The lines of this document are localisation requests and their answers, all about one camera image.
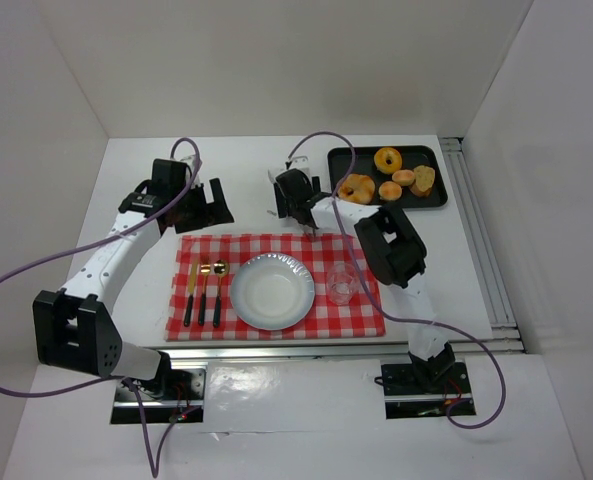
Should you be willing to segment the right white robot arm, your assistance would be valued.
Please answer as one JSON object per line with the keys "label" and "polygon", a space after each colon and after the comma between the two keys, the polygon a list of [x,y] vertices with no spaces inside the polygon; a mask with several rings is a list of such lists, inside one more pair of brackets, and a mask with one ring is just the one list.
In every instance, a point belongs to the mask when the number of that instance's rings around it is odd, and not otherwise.
{"label": "right white robot arm", "polygon": [[314,230],[346,233],[357,241],[369,271],[383,285],[402,290],[411,376],[419,388],[435,393],[447,381],[455,356],[435,322],[424,274],[427,248],[402,208],[360,205],[320,192],[299,169],[268,173],[278,214]]}

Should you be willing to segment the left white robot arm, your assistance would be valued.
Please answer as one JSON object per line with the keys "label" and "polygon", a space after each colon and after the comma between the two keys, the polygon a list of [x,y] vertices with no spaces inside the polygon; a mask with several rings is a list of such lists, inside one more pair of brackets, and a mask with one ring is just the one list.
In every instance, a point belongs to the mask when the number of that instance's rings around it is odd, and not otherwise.
{"label": "left white robot arm", "polygon": [[145,254],[166,230],[186,233],[232,222],[219,179],[198,182],[201,162],[157,159],[150,179],[129,193],[115,222],[85,265],[55,292],[41,291],[32,311],[41,363],[99,378],[161,382],[171,360],[161,351],[122,340],[112,319],[115,303]]}

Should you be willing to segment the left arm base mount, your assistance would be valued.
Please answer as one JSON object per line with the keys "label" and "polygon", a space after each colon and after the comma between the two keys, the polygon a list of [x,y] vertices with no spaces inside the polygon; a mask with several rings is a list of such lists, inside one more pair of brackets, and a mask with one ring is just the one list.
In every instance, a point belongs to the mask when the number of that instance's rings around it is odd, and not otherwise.
{"label": "left arm base mount", "polygon": [[[173,370],[161,387],[134,381],[140,394],[148,424],[202,423],[204,417],[205,367]],[[124,384],[116,387],[110,423],[139,424],[140,413],[136,394]]]}

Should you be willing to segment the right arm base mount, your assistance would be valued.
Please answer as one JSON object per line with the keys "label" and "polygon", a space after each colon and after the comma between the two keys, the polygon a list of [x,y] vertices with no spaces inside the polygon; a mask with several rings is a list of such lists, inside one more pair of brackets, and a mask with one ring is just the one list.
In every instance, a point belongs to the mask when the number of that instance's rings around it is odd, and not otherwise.
{"label": "right arm base mount", "polygon": [[412,373],[412,365],[382,364],[374,383],[382,388],[387,419],[473,416],[476,408],[468,370],[457,362],[432,386],[422,386]]}

